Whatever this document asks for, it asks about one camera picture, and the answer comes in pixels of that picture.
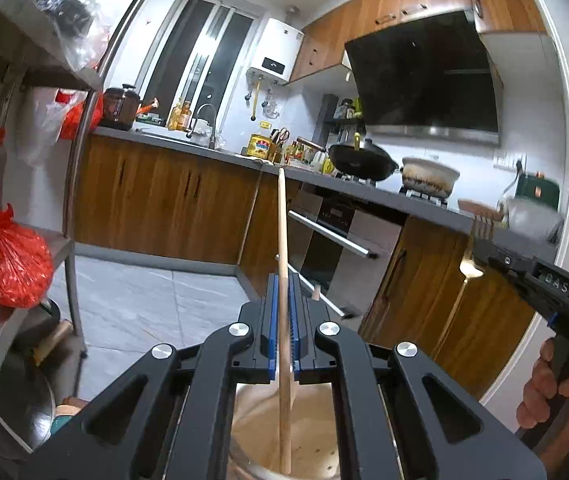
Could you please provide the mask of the person right hand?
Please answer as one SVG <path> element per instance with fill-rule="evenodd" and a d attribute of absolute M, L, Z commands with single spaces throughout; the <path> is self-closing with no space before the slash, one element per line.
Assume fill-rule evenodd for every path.
<path fill-rule="evenodd" d="M 531 429 L 547 422 L 551 415 L 549 401 L 557 394 L 569 399 L 569 378 L 559 384 L 550 364 L 554 357 L 555 339 L 547 339 L 534 362 L 531 379 L 524 385 L 522 402 L 516 409 L 516 420 L 521 428 Z M 563 430 L 569 434 L 569 420 Z"/>

